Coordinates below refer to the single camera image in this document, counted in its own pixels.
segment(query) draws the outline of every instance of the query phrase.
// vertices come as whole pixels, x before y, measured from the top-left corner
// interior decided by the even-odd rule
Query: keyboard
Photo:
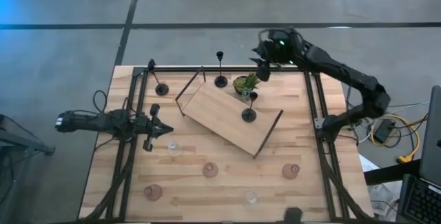
[[[421,224],[441,224],[441,194],[429,186],[417,178],[409,180],[403,209],[405,218]]]

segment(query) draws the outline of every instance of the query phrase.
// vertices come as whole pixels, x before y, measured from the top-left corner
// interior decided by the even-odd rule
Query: potted plant
[[[249,93],[257,89],[256,85],[260,83],[260,79],[254,74],[249,73],[248,76],[239,76],[233,81],[234,89],[242,96],[244,101],[249,99]]]

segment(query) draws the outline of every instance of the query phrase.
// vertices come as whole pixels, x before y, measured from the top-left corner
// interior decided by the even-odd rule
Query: concrete floor
[[[0,24],[125,23],[131,0],[0,0]],[[441,20],[438,0],[139,0],[133,23],[426,22]],[[248,64],[258,29],[132,30],[123,65]],[[441,28],[299,29],[335,59],[372,74],[393,104],[428,101],[441,84]],[[107,90],[122,30],[0,29],[0,112],[55,145],[54,156],[30,159],[11,223],[76,218],[96,133],[61,134],[60,112],[93,110],[92,94]],[[350,101],[360,102],[353,91]],[[401,114],[408,120],[427,105]],[[424,126],[420,129],[424,136]],[[409,153],[361,143],[360,153],[380,167]]]

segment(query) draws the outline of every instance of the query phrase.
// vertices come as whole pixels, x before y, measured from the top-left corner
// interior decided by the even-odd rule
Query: wooden board
[[[107,110],[121,107],[129,92],[132,68],[115,68]],[[159,81],[170,87],[166,96],[155,94],[156,83],[149,76],[143,109],[148,112],[151,104],[159,103],[161,109],[158,117],[174,127],[174,131],[154,139],[152,152],[142,149],[145,136],[139,137],[126,221],[279,221],[283,218],[285,208],[294,206],[303,210],[305,221],[328,221],[304,74],[273,73],[268,82],[259,84],[256,90],[259,97],[254,107],[266,114],[276,114],[280,109],[284,112],[256,160],[188,116],[182,117],[174,99],[193,74],[157,72]],[[248,72],[223,74],[229,83],[222,91],[239,99],[232,81]],[[217,75],[207,73],[207,83],[213,83]],[[179,99],[182,106],[190,100],[202,82],[200,76],[188,87]],[[322,84],[329,113],[344,112],[345,98],[341,84],[326,75],[322,75]],[[138,99],[139,87],[138,84],[135,99]],[[317,95],[316,105],[320,112]],[[340,134],[352,135],[347,131]],[[109,134],[100,134],[96,145],[109,138]],[[170,156],[167,150],[170,141],[183,146],[180,156]],[[117,147],[117,142],[111,142],[94,153],[80,216],[89,214],[109,188]],[[338,137],[336,149],[345,187],[357,204],[372,215],[354,140]],[[202,175],[202,166],[209,161],[219,167],[218,176],[212,179]],[[282,177],[282,166],[286,163],[299,164],[300,173],[296,179],[287,180]],[[162,186],[163,197],[157,202],[150,202],[143,190],[154,183]],[[247,190],[258,195],[258,204],[254,207],[244,204],[243,194]],[[333,195],[338,208],[335,190]],[[120,199],[119,192],[116,213],[119,212]]]
[[[254,110],[256,120],[248,123],[242,120],[242,111],[247,108],[249,104],[235,99],[211,83],[203,83],[182,111],[254,156],[276,117]]]

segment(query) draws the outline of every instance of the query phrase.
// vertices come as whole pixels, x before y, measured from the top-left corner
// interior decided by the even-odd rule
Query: yellow cable
[[[391,116],[393,118],[400,119],[405,124],[405,127],[409,127],[412,130],[412,133],[415,133],[415,136],[416,136],[416,147],[415,147],[415,149],[409,155],[407,155],[407,156],[400,156],[398,158],[403,163],[409,162],[411,160],[412,156],[416,153],[416,151],[418,151],[418,148],[420,147],[420,135],[418,134],[418,131],[413,126],[418,124],[418,123],[420,123],[420,122],[422,122],[422,121],[424,121],[425,119],[421,118],[420,120],[414,121],[413,123],[409,123],[408,121],[406,121],[406,119],[402,118],[401,116],[399,116],[397,114],[386,114],[386,116]],[[373,138],[373,129],[374,128],[375,127],[372,124],[372,126],[371,126],[371,142],[375,146],[386,145],[386,143],[388,143],[391,140],[391,138],[393,137],[393,135],[398,131],[398,130],[396,130],[383,144],[377,144],[375,142],[375,139]]]

